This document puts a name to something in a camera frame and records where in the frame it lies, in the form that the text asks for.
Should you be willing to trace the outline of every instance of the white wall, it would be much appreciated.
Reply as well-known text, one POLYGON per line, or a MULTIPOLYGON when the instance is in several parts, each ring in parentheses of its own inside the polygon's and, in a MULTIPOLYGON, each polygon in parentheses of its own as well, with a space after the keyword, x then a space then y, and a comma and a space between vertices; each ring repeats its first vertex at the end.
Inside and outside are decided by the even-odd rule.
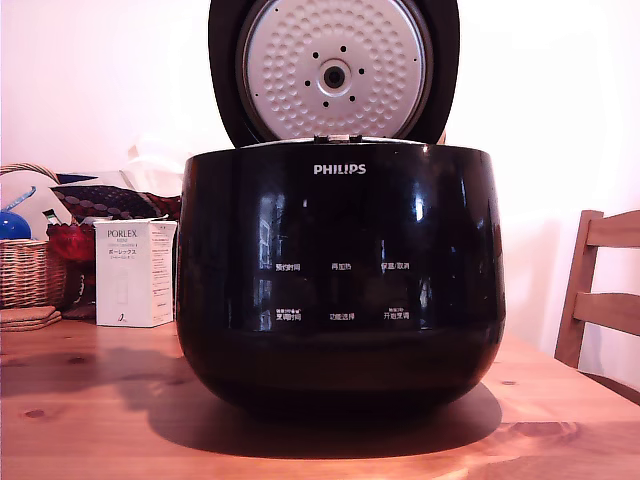
MULTIPOLYGON (((210 85, 207 0, 3 0, 2 161, 115 169, 140 135, 230 147, 210 85)), ((581 209, 640 208, 640 2, 459 0, 451 144, 494 158, 508 329, 552 354, 581 209)), ((637 252, 596 290, 640 293, 637 252)), ((582 368, 640 387, 640 340, 589 328, 582 368)))
MULTIPOLYGON (((580 210, 640 209, 640 2, 459 0, 449 141, 492 154, 508 329, 553 354, 580 210)), ((594 291, 640 293, 640 252, 601 250, 594 291)), ((640 339, 588 326, 580 366, 640 388, 640 339)))

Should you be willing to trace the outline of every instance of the wooden chair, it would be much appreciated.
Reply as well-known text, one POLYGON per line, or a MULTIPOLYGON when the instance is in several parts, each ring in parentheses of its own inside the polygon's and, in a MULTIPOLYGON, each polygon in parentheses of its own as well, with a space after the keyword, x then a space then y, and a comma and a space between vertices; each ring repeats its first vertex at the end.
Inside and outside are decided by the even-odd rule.
MULTIPOLYGON (((582 212, 555 354, 576 369, 585 323, 640 335, 640 296, 591 293, 599 247, 640 248, 640 211, 608 218, 602 212, 582 212)), ((640 393, 632 388, 599 375, 584 375, 640 405, 640 393)))

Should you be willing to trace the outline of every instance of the basket handle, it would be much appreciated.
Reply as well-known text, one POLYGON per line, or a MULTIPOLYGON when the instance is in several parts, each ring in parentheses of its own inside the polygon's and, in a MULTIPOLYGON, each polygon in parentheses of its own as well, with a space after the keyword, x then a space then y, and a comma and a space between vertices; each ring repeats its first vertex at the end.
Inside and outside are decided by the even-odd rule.
POLYGON ((48 168, 41 167, 40 165, 34 165, 32 163, 12 163, 10 165, 3 165, 2 167, 0 167, 0 176, 12 172, 41 173, 42 175, 49 177, 51 180, 56 182, 56 184, 60 185, 60 179, 58 178, 58 175, 53 173, 48 168))

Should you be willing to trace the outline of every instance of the philips logo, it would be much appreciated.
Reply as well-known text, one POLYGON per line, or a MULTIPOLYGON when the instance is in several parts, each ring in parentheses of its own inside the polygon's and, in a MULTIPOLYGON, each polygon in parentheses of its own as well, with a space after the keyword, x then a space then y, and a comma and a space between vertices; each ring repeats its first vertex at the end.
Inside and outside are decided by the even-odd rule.
POLYGON ((364 175, 367 173, 365 164, 356 165, 348 163, 346 165, 314 165, 314 175, 364 175))

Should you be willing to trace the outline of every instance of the button label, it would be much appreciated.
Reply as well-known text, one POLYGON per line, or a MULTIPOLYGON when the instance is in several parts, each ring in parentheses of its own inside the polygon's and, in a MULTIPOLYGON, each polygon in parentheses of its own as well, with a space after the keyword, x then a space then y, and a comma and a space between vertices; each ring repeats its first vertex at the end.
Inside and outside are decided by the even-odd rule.
POLYGON ((388 312, 384 312, 385 320, 410 320, 409 312, 405 312, 404 308, 390 308, 388 312))
POLYGON ((382 263, 381 267, 383 272, 387 270, 410 270, 410 265, 404 262, 382 263))
POLYGON ((348 272, 351 271, 350 263, 332 263, 331 270, 335 272, 348 272))
POLYGON ((276 263, 276 272, 299 272, 299 263, 276 263))
POLYGON ((302 312, 295 308, 276 308, 276 321, 278 322, 301 322, 302 312))
POLYGON ((336 322, 348 322, 350 320, 355 320, 355 313, 332 313, 329 315, 329 320, 336 322))

